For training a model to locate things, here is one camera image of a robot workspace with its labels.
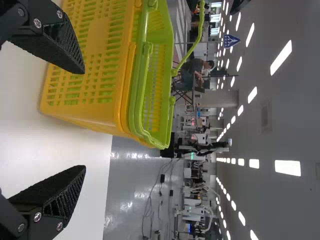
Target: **shiny floor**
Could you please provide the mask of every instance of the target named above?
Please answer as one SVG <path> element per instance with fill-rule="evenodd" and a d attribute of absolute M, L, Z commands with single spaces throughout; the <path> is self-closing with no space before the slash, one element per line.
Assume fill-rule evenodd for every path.
<path fill-rule="evenodd" d="M 146 205 L 147 208 L 150 207 L 148 198 L 159 171 L 166 172 L 165 182 L 161 188 L 158 178 L 150 195 L 152 208 L 146 213 L 149 217 L 144 219 L 143 234 L 149 238 L 151 232 L 154 235 L 154 231 L 161 230 L 161 239 L 172 239 L 173 208 L 175 205 L 181 206 L 183 161 L 180 160 L 175 164 L 174 160 L 162 168 L 164 164 L 170 163 L 171 159 L 161 158 L 159 155 L 159 150 L 143 147 L 130 139 L 113 137 L 104 240 L 142 239 L 143 216 Z M 169 197 L 170 184 L 173 197 Z"/>

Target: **person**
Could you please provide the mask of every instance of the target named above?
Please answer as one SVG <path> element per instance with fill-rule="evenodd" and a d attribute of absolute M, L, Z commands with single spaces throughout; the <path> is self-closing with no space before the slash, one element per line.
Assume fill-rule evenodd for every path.
<path fill-rule="evenodd" d="M 194 86 L 193 75 L 195 75 L 198 79 L 202 80 L 203 68 L 205 70 L 212 70 L 214 66 L 214 61 L 204 61 L 199 58 L 194 58 L 188 62 L 185 62 L 180 69 L 183 83 L 176 83 L 173 86 L 174 90 L 192 91 L 192 88 Z"/>

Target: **floor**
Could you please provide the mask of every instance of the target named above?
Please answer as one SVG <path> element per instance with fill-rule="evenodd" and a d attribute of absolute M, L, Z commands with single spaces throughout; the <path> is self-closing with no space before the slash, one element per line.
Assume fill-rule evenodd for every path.
<path fill-rule="evenodd" d="M 149 238 L 151 229 L 152 237 L 155 231 L 161 230 L 161 239 L 172 239 L 172 209 L 175 205 L 181 206 L 182 202 L 183 161 L 176 163 L 177 160 L 173 160 L 170 163 L 171 159 L 159 157 L 159 150 L 116 136 L 113 137 L 111 151 L 103 239 L 141 240 L 146 206 L 152 207 L 152 210 L 147 212 L 149 217 L 144 219 L 143 234 Z M 166 172 L 162 187 L 160 178 L 157 179 L 159 172 Z M 156 181 L 149 201 L 150 191 Z M 172 197 L 169 197 L 169 189 L 173 189 Z"/>
<path fill-rule="evenodd" d="M 227 3 L 230 9 L 232 1 L 225 1 L 225 7 Z M 230 152 L 217 156 L 222 158 L 222 162 L 217 162 L 218 179 L 226 189 L 223 193 L 222 187 L 218 187 L 224 217 L 220 215 L 223 239 L 319 238 L 317 39 L 320 34 L 314 31 L 318 28 L 319 10 L 317 0 L 298 5 L 289 0 L 251 1 L 241 11 L 237 31 L 239 13 L 231 21 L 226 11 L 222 13 L 225 32 L 229 30 L 241 39 L 232 53 L 227 49 L 224 55 L 223 47 L 220 48 L 220 64 L 223 60 L 226 66 L 229 59 L 228 72 L 239 74 L 232 87 L 231 79 L 226 79 L 222 91 L 237 89 L 239 107 L 244 107 L 240 116 L 238 108 L 223 111 L 226 128 L 232 117 L 236 117 L 221 138 L 221 141 L 232 138 Z M 254 32 L 246 47 L 253 23 Z M 290 40 L 292 53 L 271 75 L 272 63 Z M 240 57 L 242 64 L 237 72 Z M 248 103 L 254 87 L 257 87 L 257 95 Z M 235 158 L 236 164 L 228 163 L 228 158 L 231 161 Z M 244 166 L 238 165 L 238 159 L 244 159 Z M 249 166 L 249 159 L 259 160 L 258 169 Z M 299 161 L 301 176 L 276 172 L 275 160 Z M 245 226 L 239 219 L 239 212 L 245 219 Z"/>

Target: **blue sign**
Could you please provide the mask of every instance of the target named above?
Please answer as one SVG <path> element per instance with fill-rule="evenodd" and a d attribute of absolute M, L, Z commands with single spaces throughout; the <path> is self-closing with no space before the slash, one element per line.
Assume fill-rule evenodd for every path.
<path fill-rule="evenodd" d="M 223 39 L 224 39 L 224 48 L 225 49 L 229 49 L 232 46 L 241 42 L 240 38 L 237 38 L 236 36 L 232 36 L 230 34 L 225 34 L 223 36 Z"/>

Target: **rectangular ceiling light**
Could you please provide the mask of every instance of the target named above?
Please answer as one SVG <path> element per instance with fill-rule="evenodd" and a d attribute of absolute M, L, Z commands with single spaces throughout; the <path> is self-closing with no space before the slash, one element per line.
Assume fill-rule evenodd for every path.
<path fill-rule="evenodd" d="M 251 101 L 255 98 L 255 96 L 257 96 L 257 93 L 258 93 L 258 89 L 255 86 L 254 89 L 252 89 L 252 91 L 248 95 L 248 104 L 251 103 Z"/>
<path fill-rule="evenodd" d="M 243 158 L 238 159 L 238 165 L 239 166 L 244 166 L 245 165 L 245 160 Z"/>
<path fill-rule="evenodd" d="M 277 173 L 288 174 L 298 177 L 301 176 L 300 161 L 275 160 L 274 167 Z"/>
<path fill-rule="evenodd" d="M 241 12 L 239 12 L 238 19 L 237 19 L 236 24 L 235 24 L 235 31 L 238 31 L 239 24 L 240 24 L 240 19 L 241 19 Z"/>
<path fill-rule="evenodd" d="M 260 167 L 259 159 L 250 159 L 249 160 L 249 167 L 253 169 L 258 169 Z"/>
<path fill-rule="evenodd" d="M 226 68 L 226 69 L 228 69 L 229 63 L 230 63 L 230 60 L 229 60 L 229 58 L 228 58 L 228 60 L 226 61 L 226 65 L 225 65 L 225 68 Z"/>
<path fill-rule="evenodd" d="M 292 42 L 291 40 L 285 45 L 280 54 L 276 57 L 270 66 L 271 76 L 278 70 L 278 68 L 284 63 L 284 61 L 289 57 L 292 52 Z"/>
<path fill-rule="evenodd" d="M 230 87 L 233 87 L 233 86 L 234 86 L 235 80 L 236 80 L 236 78 L 235 78 L 235 76 L 233 76 L 233 77 L 232 77 L 232 80 L 231 80 L 231 82 L 230 82 Z"/>
<path fill-rule="evenodd" d="M 245 219 L 245 217 L 243 216 L 243 214 L 240 211 L 239 211 L 238 216 L 239 216 L 239 220 L 242 223 L 242 225 L 245 226 L 246 225 L 246 219 Z"/>
<path fill-rule="evenodd" d="M 239 72 L 240 67 L 241 67 L 241 64 L 242 64 L 242 56 L 239 58 L 238 64 L 237 64 L 237 66 L 236 66 L 236 71 L 237 71 L 237 72 Z"/>
<path fill-rule="evenodd" d="M 233 117 L 231 118 L 231 124 L 234 124 L 235 121 L 236 121 L 236 116 L 233 116 Z"/>
<path fill-rule="evenodd" d="M 252 23 L 252 25 L 251 25 L 251 27 L 250 27 L 249 34 L 248 34 L 248 36 L 246 37 L 246 41 L 245 41 L 245 46 L 246 46 L 246 47 L 249 46 L 249 43 L 250 43 L 252 34 L 254 34 L 254 31 L 255 31 L 255 23 Z"/>
<path fill-rule="evenodd" d="M 228 15 L 229 2 L 226 3 L 225 7 L 225 15 Z"/>
<path fill-rule="evenodd" d="M 244 106 L 241 105 L 238 109 L 238 117 L 244 112 Z"/>
<path fill-rule="evenodd" d="M 233 210 L 237 210 L 237 205 L 233 200 L 231 201 L 231 207 L 233 208 Z"/>
<path fill-rule="evenodd" d="M 250 230 L 250 238 L 251 238 L 251 240 L 259 240 L 257 238 L 257 236 L 255 235 L 254 231 L 252 231 L 252 230 Z"/>
<path fill-rule="evenodd" d="M 228 238 L 228 240 L 231 240 L 231 236 L 230 236 L 230 232 L 226 231 L 226 237 Z"/>

